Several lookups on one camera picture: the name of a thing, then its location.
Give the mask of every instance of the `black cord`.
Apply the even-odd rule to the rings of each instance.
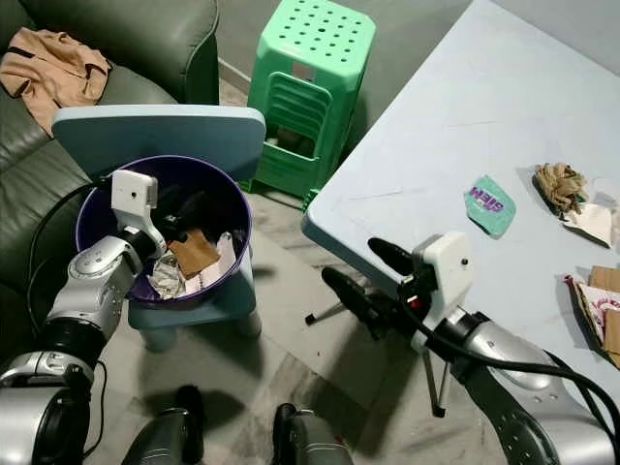
[[[37,322],[37,318],[35,316],[35,312],[32,307],[32,290],[34,289],[34,284],[37,281],[39,272],[51,260],[52,258],[46,258],[42,262],[40,262],[39,265],[37,265],[37,267],[35,268],[35,271],[32,273],[32,277],[28,280],[28,289],[26,289],[26,307],[28,308],[28,317],[30,318],[30,325],[32,327],[32,333],[35,337],[39,335],[39,333],[41,332],[41,328],[39,327],[39,322]]]
[[[99,443],[101,443],[102,438],[104,437],[104,401],[106,399],[106,386],[108,385],[108,369],[106,368],[106,364],[100,360],[97,360],[97,364],[101,365],[101,367],[104,369],[104,385],[101,389],[101,398],[99,404],[99,407],[101,409],[101,416],[99,418],[99,436],[97,437],[97,441],[95,442],[95,444],[93,444],[90,448],[86,450],[83,458],[86,458],[91,453],[93,453],[97,446],[99,446]]]
[[[37,229],[34,231],[34,234],[32,235],[32,239],[30,240],[30,249],[28,251],[28,268],[27,268],[27,273],[26,273],[26,282],[28,283],[28,289],[26,292],[26,307],[28,310],[28,317],[30,318],[30,323],[32,325],[32,331],[35,337],[39,335],[39,333],[41,332],[41,329],[39,328],[39,324],[37,323],[37,319],[32,309],[32,287],[33,287],[32,285],[33,285],[34,279],[36,278],[36,273],[39,270],[41,270],[41,268],[43,267],[43,264],[45,263],[45,262],[40,263],[37,269],[33,270],[34,265],[35,265],[35,255],[37,253],[37,246],[39,245],[39,239],[41,237],[41,233],[43,232],[43,229],[46,227],[46,224],[49,222],[51,217],[54,216],[56,212],[60,208],[62,208],[62,206],[65,203],[67,203],[70,199],[90,189],[93,189],[96,187],[103,187],[106,184],[106,182],[107,182],[106,178],[102,178],[96,182],[89,182],[88,184],[84,184],[83,186],[77,187],[76,189],[71,191],[69,194],[64,196],[62,199],[60,199],[60,201],[58,201],[58,203],[55,206],[51,208],[51,210],[46,214],[46,216],[44,216],[41,219],[41,221],[39,222],[39,225],[37,226]]]
[[[565,368],[567,370],[573,371],[573,369],[563,359],[559,358],[558,356],[555,356],[551,352],[546,352],[546,354],[553,360],[553,362],[556,365],[561,366],[562,368]],[[613,434],[611,433],[609,426],[605,422],[605,419],[603,418],[603,414],[601,414],[601,410],[599,410],[599,406],[596,404],[596,402],[592,398],[592,395],[590,395],[590,391],[580,385],[576,385],[576,386],[577,386],[577,389],[579,389],[579,393],[581,394],[581,396],[585,399],[585,403],[588,404],[588,408],[590,409],[590,412],[592,412],[592,415],[594,415],[594,418],[597,419],[599,424],[603,427],[603,429],[607,433],[607,436],[609,436],[609,438],[612,438]]]
[[[410,312],[407,309],[407,302],[401,301],[401,305],[407,317],[412,321],[414,326],[424,336],[426,336],[427,339],[429,339],[430,341],[433,341],[433,343],[435,344],[444,346],[444,349],[453,351],[455,354],[458,354],[459,356],[463,358],[466,358],[470,361],[474,361],[482,365],[490,366],[492,368],[496,368],[499,370],[520,371],[523,373],[537,373],[541,375],[549,375],[549,376],[555,376],[558,378],[564,378],[564,379],[570,380],[573,383],[575,383],[577,388],[579,388],[579,391],[582,391],[582,390],[592,391],[594,394],[596,394],[597,397],[599,397],[599,399],[601,399],[601,401],[604,403],[605,407],[607,408],[611,416],[614,434],[611,434],[611,430],[608,428],[607,424],[604,421],[602,422],[602,427],[609,434],[609,440],[611,441],[611,446],[613,447],[613,451],[616,457],[616,464],[620,465],[620,449],[618,446],[620,445],[620,413],[618,412],[618,408],[616,407],[611,397],[609,397],[609,394],[607,394],[602,387],[594,383],[589,378],[586,378],[585,376],[572,371],[571,368],[567,369],[563,367],[543,365],[539,363],[523,363],[523,362],[518,362],[518,361],[504,361],[504,360],[499,360],[496,358],[491,358],[489,356],[482,356],[469,349],[464,349],[461,346],[454,344],[449,339],[439,334],[436,334],[430,328],[424,325],[422,321],[416,315],[414,315],[412,312]]]

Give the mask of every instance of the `tan garment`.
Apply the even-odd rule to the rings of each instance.
[[[22,27],[0,63],[0,82],[23,99],[37,122],[52,136],[59,108],[95,105],[108,81],[109,63],[98,51],[65,32]]]

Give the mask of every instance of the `brown cardboard piece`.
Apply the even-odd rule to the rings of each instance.
[[[604,349],[620,357],[620,312],[607,310],[604,314]]]
[[[202,231],[198,229],[188,231],[185,242],[173,241],[170,249],[176,255],[185,279],[193,278],[210,264],[220,260],[217,249],[204,238]]]
[[[620,269],[593,266],[590,273],[589,286],[604,289],[613,293],[620,293]],[[607,310],[604,315],[604,343],[603,350],[611,362],[620,369],[620,312]]]
[[[589,286],[620,293],[620,269],[593,266]]]

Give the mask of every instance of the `white paper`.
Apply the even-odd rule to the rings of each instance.
[[[585,309],[601,345],[605,341],[605,312],[620,312],[620,294],[605,289],[591,288],[584,283],[573,281],[587,302]]]
[[[224,232],[220,236],[216,248],[220,254],[220,260],[210,264],[192,279],[185,281],[184,295],[197,293],[199,290],[209,287],[234,265],[236,256],[233,248],[233,236],[229,232]]]
[[[153,289],[164,299],[197,293],[224,276],[236,262],[233,236],[229,232],[222,233],[217,241],[216,248],[220,254],[220,259],[191,279],[186,280],[183,277],[176,255],[172,250],[160,257],[153,266],[153,274],[146,276],[146,278]]]
[[[595,203],[584,203],[581,213],[569,211],[565,213],[565,228],[581,230],[611,247],[611,210]]]

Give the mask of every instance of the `brown crumpled paper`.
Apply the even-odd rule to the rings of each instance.
[[[176,255],[178,266],[185,279],[191,279],[220,260],[220,254],[199,229],[187,232],[185,242],[173,241],[169,247]]]
[[[588,195],[583,192],[586,180],[569,165],[538,165],[534,179],[542,196],[556,212],[562,214],[574,210],[581,213],[579,203],[588,200]]]

